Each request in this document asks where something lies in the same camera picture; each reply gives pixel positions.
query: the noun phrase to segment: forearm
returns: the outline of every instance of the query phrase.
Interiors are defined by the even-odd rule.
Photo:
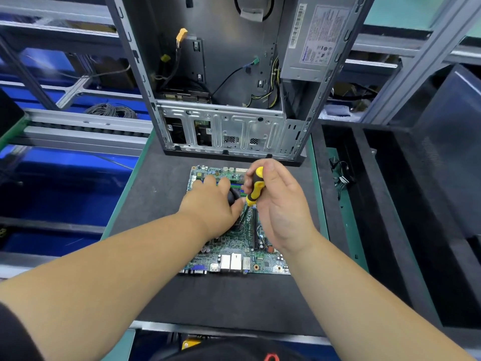
[[[0,284],[45,359],[98,359],[195,256],[204,236],[175,214],[125,231]]]
[[[472,359],[319,233],[312,237],[311,247],[284,256],[343,361]]]

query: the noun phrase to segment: yellow and black screwdriver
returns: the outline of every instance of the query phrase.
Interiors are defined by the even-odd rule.
[[[262,189],[266,186],[263,176],[264,167],[258,167],[252,176],[252,192],[247,195],[246,202],[247,205],[253,206],[256,204],[257,199],[261,196]]]

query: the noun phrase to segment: person's left hand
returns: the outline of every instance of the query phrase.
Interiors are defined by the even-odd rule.
[[[231,228],[244,208],[243,198],[229,206],[229,189],[227,177],[222,177],[218,185],[213,175],[206,176],[203,183],[196,180],[180,203],[178,212],[194,219],[201,226],[199,229],[204,230],[206,240],[219,237]]]

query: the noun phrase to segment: motherboard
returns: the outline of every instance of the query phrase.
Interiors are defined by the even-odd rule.
[[[204,165],[193,166],[190,171],[187,191],[196,180],[213,175],[217,182],[222,177],[230,180],[230,186],[246,196],[241,189],[245,168],[215,168]],[[259,220],[256,206],[247,204],[234,226],[222,236],[207,242],[181,273],[273,273],[288,274],[289,267],[282,254],[266,237]]]

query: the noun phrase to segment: work surface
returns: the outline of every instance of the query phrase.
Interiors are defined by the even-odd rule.
[[[175,213],[186,192],[193,165],[239,168],[248,168],[250,165],[245,162],[167,156],[156,137],[151,137],[150,141],[110,235]],[[314,224],[319,229],[309,157],[300,167],[289,167],[289,170],[302,186]],[[289,275],[179,274],[152,299],[137,320],[325,336]]]

